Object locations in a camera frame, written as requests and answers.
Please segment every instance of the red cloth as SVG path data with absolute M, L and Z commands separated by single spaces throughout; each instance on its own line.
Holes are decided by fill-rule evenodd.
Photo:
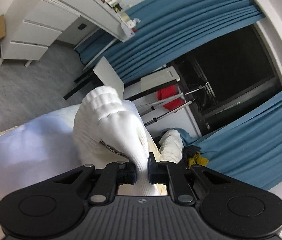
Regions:
M 177 95 L 179 93 L 178 89 L 177 89 L 177 85 L 172 85 L 172 86 L 169 86 L 167 88 L 163 88 L 161 90 L 159 90 L 157 92 L 157 98 L 158 100 L 161 100 L 161 99 L 165 99 L 165 98 L 169 98 L 169 97 L 172 97 L 174 95 Z M 167 104 L 165 104 L 163 107 L 165 109 L 168 109 L 168 110 L 173 110 L 173 109 L 176 109 L 177 107 L 183 105 L 184 102 L 181 98 L 177 98 Z

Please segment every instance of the blue curtain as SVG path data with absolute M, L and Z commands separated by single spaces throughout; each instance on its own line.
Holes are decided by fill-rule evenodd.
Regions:
M 127 14 L 141 20 L 135 37 L 115 43 L 92 64 L 105 56 L 124 83 L 264 17 L 253 0 L 146 0 Z M 112 39 L 95 33 L 77 48 L 81 61 L 88 63 Z
M 178 130 L 185 146 L 201 149 L 210 169 L 265 190 L 282 181 L 282 91 L 198 140 Z

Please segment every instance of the gray floor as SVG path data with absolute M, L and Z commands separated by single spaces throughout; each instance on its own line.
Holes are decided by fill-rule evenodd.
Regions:
M 6 60 L 0 68 L 0 131 L 21 125 L 39 115 L 79 104 L 88 89 L 65 101 L 83 69 L 79 55 L 53 44 L 40 61 Z

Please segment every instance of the blue cloth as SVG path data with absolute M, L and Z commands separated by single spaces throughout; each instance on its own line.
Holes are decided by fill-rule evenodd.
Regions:
M 238 120 L 200 139 L 183 129 L 184 146 L 199 147 L 208 168 L 269 190 L 282 181 L 282 91 Z
M 91 65 L 105 56 L 124 83 L 264 17 L 253 0 L 145 0 L 127 10 L 127 14 L 141 20 L 135 37 L 118 41 Z M 98 49 L 94 43 L 99 39 L 95 37 L 77 48 L 84 64 L 111 41 L 111 36 L 105 35 L 109 38 L 98 42 Z

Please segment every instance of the silver screw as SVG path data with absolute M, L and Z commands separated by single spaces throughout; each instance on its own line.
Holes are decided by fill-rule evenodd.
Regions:
M 193 197 L 185 194 L 185 195 L 180 195 L 178 197 L 178 200 L 182 203 L 190 203 L 191 201 L 193 201 Z
M 101 203 L 106 200 L 106 197 L 98 194 L 98 195 L 93 195 L 90 198 L 90 200 L 93 201 L 94 203 Z
M 118 161 L 117 163 L 119 164 L 119 170 L 123 170 L 127 165 L 124 161 Z

